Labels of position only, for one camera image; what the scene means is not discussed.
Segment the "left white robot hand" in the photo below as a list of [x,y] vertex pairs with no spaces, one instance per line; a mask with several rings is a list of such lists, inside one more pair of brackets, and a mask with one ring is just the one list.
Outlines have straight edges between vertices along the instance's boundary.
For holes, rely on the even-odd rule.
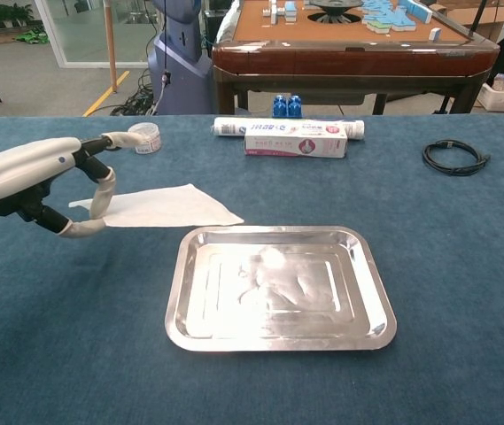
[[[86,141],[49,138],[1,151],[0,217],[16,213],[25,222],[65,238],[94,235],[105,228],[104,216],[116,186],[116,173],[96,155],[148,142],[147,136],[138,133],[110,132]],[[97,185],[85,221],[71,220],[43,203],[51,183],[73,168],[82,170]]]

